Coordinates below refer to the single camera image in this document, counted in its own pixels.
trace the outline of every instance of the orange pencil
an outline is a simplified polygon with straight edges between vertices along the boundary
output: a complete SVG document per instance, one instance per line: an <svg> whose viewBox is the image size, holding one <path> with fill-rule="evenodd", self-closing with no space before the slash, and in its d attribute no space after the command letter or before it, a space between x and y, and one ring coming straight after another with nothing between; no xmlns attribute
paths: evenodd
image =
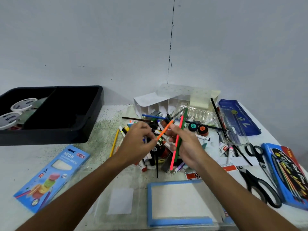
<svg viewBox="0 0 308 231"><path fill-rule="evenodd" d="M160 137L163 136L163 134L167 131L167 129L169 128L169 126L170 126L172 123L173 123L173 120L171 120L171 121L167 124L167 126L163 129L163 131L160 133L160 135L157 136L157 138L156 138L157 140L159 140Z"/></svg>

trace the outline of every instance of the left hand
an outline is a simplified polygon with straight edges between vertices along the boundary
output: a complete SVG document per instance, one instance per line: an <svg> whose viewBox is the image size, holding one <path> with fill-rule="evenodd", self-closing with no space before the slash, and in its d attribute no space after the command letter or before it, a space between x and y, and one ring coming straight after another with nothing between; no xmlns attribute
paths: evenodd
<svg viewBox="0 0 308 231"><path fill-rule="evenodd" d="M142 140L143 136L147 136L152 140L149 143L144 143ZM157 139L149 125L139 121L129 128L115 155L125 160L125 165L129 166L143 159L156 146L156 143Z"/></svg>

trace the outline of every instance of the black plastic tray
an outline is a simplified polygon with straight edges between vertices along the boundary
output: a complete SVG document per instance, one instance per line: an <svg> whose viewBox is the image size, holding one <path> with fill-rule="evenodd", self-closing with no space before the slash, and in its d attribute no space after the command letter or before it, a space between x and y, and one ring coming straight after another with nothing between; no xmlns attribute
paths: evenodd
<svg viewBox="0 0 308 231"><path fill-rule="evenodd" d="M85 143L103 103L102 86L19 87L0 96L0 115L16 102L48 97L21 130L0 131L0 146Z"/></svg>

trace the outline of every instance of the white table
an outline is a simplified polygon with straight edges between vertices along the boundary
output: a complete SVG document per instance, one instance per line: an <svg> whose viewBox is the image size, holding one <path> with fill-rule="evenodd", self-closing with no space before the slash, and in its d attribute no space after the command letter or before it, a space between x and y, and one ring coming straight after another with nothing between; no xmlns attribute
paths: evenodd
<svg viewBox="0 0 308 231"><path fill-rule="evenodd" d="M260 145L261 143L279 144L278 141L275 140L275 138L247 109L245 109L245 111L262 131L262 134L258 136L249 136L248 139L250 143L253 145ZM127 123L127 121L121 119L121 116L134 117L136 114L131 105L103 106L89 141L83 144L74 144L76 147L91 154L90 159L86 163L87 166L95 169L108 158L118 126ZM2 175L0 178L0 230L15 230L33 215L15 198L13 198L13 194L15 194L66 146L67 144L0 147L2 159L0 167L0 173ZM269 182L260 166L253 166L248 169L256 177ZM155 174L155 171L148 171L148 176L144 178L142 185L145 186L147 183L153 181L185 180L183 173L171 175L161 172L159 179L156 179L156 176L154 176ZM143 203L146 203L145 197L142 197L141 199L143 199ZM308 228L308 211L287 205L283 205L280 209L275 210L297 227L301 229ZM79 224L77 229L113 229L112 225L95 225L92 220L93 213L87 215ZM145 220L139 221L133 229L146 228L145 224ZM212 226L194 227L194 230L218 230L219 227L221 227L221 225L217 224Z"/></svg>

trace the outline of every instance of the neon colored pencil box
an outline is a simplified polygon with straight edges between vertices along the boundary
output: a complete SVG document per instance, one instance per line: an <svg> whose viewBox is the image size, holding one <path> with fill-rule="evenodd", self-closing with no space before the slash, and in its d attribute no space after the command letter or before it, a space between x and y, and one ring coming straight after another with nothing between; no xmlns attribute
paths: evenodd
<svg viewBox="0 0 308 231"><path fill-rule="evenodd" d="M308 182L292 150L271 143L261 147L282 202L308 210Z"/></svg>
<svg viewBox="0 0 308 231"><path fill-rule="evenodd" d="M90 155L68 145L37 175L26 183L14 197L36 213L47 205Z"/></svg>

